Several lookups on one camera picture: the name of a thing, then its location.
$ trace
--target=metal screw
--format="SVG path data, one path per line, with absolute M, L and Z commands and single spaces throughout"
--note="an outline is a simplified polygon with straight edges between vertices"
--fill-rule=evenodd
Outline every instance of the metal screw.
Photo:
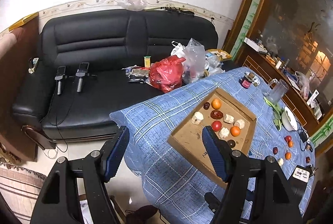
M 238 150 L 234 150 L 234 151 L 232 151 L 232 153 L 231 153 L 234 157 L 240 157 L 242 154 L 240 153 L 240 151 L 238 151 Z
M 269 155 L 269 156 L 267 157 L 267 160 L 268 160 L 269 162 L 273 163 L 273 162 L 275 161 L 275 158 L 274 158 L 273 156 Z
M 66 160 L 66 158 L 65 158 L 64 156 L 61 156 L 61 157 L 59 157 L 59 158 L 57 159 L 57 162 L 61 164 L 61 163 L 63 163 L 65 160 Z
M 99 156 L 99 151 L 92 151 L 91 154 L 90 154 L 92 157 L 97 157 Z

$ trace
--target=cardboard tray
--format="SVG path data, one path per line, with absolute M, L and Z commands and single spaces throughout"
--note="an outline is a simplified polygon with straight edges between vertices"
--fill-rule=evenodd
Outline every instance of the cardboard tray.
M 187 115 L 187 117 L 171 133 L 168 138 L 168 143 L 210 180 L 225 189 L 227 184 L 216 175 L 201 137 L 202 129 L 206 125 L 211 125 L 212 122 L 215 121 L 215 119 L 210 117 L 210 113 L 214 110 L 212 106 L 210 105 L 208 110 L 203 108 L 204 103 L 211 103 L 214 98 L 219 98 L 221 100 L 222 106 L 219 110 L 223 114 L 232 115 L 235 118 L 235 121 L 238 119 L 243 119 L 245 121 L 245 127 L 241 130 L 239 136 L 234 137 L 229 134 L 225 140 L 228 141 L 233 139 L 236 142 L 236 146 L 233 150 L 239 150 L 247 155 L 253 139 L 257 118 L 248 108 L 221 88 L 212 91 L 191 113 L 189 113 L 189 115 Z M 191 118 L 197 111 L 204 115 L 204 119 L 199 125 L 191 123 Z M 226 127 L 230 131 L 233 124 L 225 123 L 223 118 L 220 119 L 220 121 L 222 122 L 222 127 Z

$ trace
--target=blue plaid tablecloth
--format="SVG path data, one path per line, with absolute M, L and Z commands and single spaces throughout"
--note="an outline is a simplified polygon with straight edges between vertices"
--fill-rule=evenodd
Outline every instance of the blue plaid tablecloth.
M 296 165 L 305 166 L 309 156 L 314 164 L 315 156 L 310 151 L 301 151 L 297 132 L 288 132 L 282 127 L 278 131 L 273 122 L 273 111 L 263 99 L 262 90 L 267 84 L 260 78 L 260 85 L 244 89 L 239 79 L 249 68 L 237 68 L 216 74 L 195 83 L 138 103 L 129 108 L 113 112 L 110 118 L 130 131 L 130 141 L 124 159 L 131 171 L 142 178 L 143 191 L 151 204 L 160 208 L 162 215 L 171 224 L 208 224 L 213 213 L 204 200 L 206 192 L 212 192 L 219 200 L 224 190 L 210 181 L 168 143 L 167 139 L 175 127 L 192 111 L 207 94 L 217 87 L 230 93 L 257 116 L 255 134 L 249 157 L 264 159 L 278 147 L 277 159 L 283 158 L 282 170 L 287 178 Z M 284 137 L 291 135 L 294 146 L 289 148 Z M 292 158 L 284 158 L 286 152 Z M 309 200 L 313 177 L 310 179 L 299 205 L 304 213 Z M 249 180 L 250 190 L 254 179 Z M 252 202 L 245 201 L 242 216 L 249 218 Z

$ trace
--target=black leather sofa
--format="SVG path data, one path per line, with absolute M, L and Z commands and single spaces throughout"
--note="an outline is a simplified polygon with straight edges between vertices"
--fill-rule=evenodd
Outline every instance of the black leather sofa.
M 118 9 L 53 18 L 40 34 L 41 62 L 27 75 L 13 116 L 53 141 L 112 135 L 117 126 L 111 112 L 162 94 L 147 84 L 128 83 L 121 69 L 142 66 L 144 56 L 160 61 L 170 55 L 173 40 L 187 45 L 191 37 L 205 49 L 217 47 L 214 25 L 188 14 Z M 89 62 L 89 72 L 97 76 L 84 80 L 81 93 L 78 80 L 67 78 L 57 95 L 57 68 L 65 65 L 66 75 L 75 75 L 81 62 Z

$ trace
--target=white rock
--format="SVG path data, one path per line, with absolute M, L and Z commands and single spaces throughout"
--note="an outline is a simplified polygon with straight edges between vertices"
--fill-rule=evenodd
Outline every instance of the white rock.
M 201 112 L 196 112 L 194 113 L 191 122 L 193 124 L 199 124 L 202 120 L 204 119 L 204 115 Z
M 245 127 L 245 122 L 243 119 L 239 119 L 235 121 L 234 126 L 238 126 L 239 129 L 243 129 Z
M 219 132 L 220 139 L 225 139 L 226 137 L 228 137 L 228 135 L 229 135 L 229 129 L 227 129 L 226 127 L 222 128 Z
M 281 158 L 281 159 L 279 159 L 279 160 L 277 161 L 277 163 L 279 164 L 280 167 L 282 167 L 284 161 L 283 161 L 283 159 Z
M 225 114 L 223 116 L 223 121 L 225 121 L 226 123 L 233 123 L 234 122 L 234 117 L 229 115 L 229 114 Z

